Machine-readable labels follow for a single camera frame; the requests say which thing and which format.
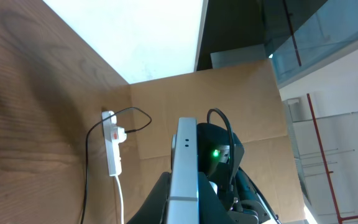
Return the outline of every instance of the cardboard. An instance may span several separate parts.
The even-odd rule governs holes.
[[[171,172],[171,157],[162,156],[140,160],[143,192],[148,195],[163,172]]]
[[[153,117],[146,131],[136,133],[141,159],[169,156],[178,119],[206,122],[211,108],[219,108],[229,118],[242,142],[287,134],[269,60],[137,83],[131,85],[131,93],[132,105]],[[224,126],[216,114],[211,121]],[[147,118],[138,113],[134,122],[141,127]]]
[[[244,143],[240,166],[258,186],[281,222],[304,220],[303,194],[288,136]]]

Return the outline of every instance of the black cable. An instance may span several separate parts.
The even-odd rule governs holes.
[[[232,184],[232,174],[233,174],[233,170],[234,170],[234,136],[233,136],[233,130],[231,128],[230,122],[228,120],[228,118],[226,117],[226,115],[224,115],[224,113],[217,109],[217,108],[213,108],[210,109],[208,111],[208,114],[206,115],[206,122],[207,123],[211,123],[210,117],[211,117],[211,113],[212,112],[216,112],[224,121],[224,124],[226,125],[226,129],[227,129],[227,133],[229,135],[229,152],[230,152],[230,158],[229,158],[229,183],[228,186],[230,186]]]
[[[125,108],[123,110],[120,110],[116,113],[114,113],[113,115],[111,116],[108,116],[107,118],[104,118],[102,119],[101,121],[97,122],[96,124],[94,124],[92,126],[91,129],[89,129],[88,133],[86,133],[86,137],[85,137],[85,170],[86,170],[86,173],[85,173],[85,190],[84,190],[84,201],[83,201],[83,206],[82,206],[82,215],[81,215],[81,224],[83,224],[84,222],[84,217],[85,217],[85,208],[86,208],[86,198],[88,196],[88,172],[89,172],[89,169],[88,169],[88,139],[89,139],[89,136],[92,132],[92,130],[97,127],[99,124],[103,123],[103,121],[106,121],[110,118],[112,118],[113,116],[116,116],[116,115],[119,115],[121,114],[122,112],[125,112],[127,110],[138,110],[140,112],[142,112],[143,114],[145,114],[147,117],[150,118],[150,121],[143,127],[139,128],[139,129],[132,129],[132,130],[129,130],[129,131],[126,131],[125,133],[133,133],[133,132],[136,132],[136,131],[139,131],[141,129],[144,129],[145,127],[147,127],[151,122],[152,122],[152,118],[150,117],[150,115],[148,115],[146,112],[142,111],[141,109],[139,108],[136,108],[136,107],[130,107],[130,108]]]

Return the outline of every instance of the wooden panel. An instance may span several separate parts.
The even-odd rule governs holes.
[[[304,220],[303,194],[288,136],[244,144],[240,166],[283,223]]]
[[[141,159],[170,155],[179,117],[205,122],[206,113],[215,107],[226,114],[242,142],[287,134],[269,60],[137,83],[131,92],[133,104],[154,119],[147,131],[137,133]],[[215,114],[212,121],[223,124]],[[135,116],[135,125],[145,122]]]
[[[103,108],[128,106],[129,85],[41,0],[0,0],[0,223],[77,223],[85,134]],[[143,200],[136,144],[122,145],[127,219]],[[86,223],[115,223],[101,127],[89,155]]]
[[[163,172],[171,172],[171,157],[162,156],[140,160],[144,195],[148,195]]]

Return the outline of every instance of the power strip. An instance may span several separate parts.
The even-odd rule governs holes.
[[[103,111],[102,119],[113,115],[113,111]],[[119,155],[119,143],[127,139],[125,129],[117,126],[117,116],[103,121],[103,135],[106,145],[107,164],[110,176],[120,175],[122,172],[121,157]]]

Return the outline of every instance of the wooden wall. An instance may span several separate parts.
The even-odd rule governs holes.
[[[103,108],[128,106],[129,85],[46,4],[0,0],[0,223],[78,223],[85,134]],[[100,127],[90,139],[85,223],[119,212],[102,138]],[[144,199],[136,144],[121,146],[126,219]]]

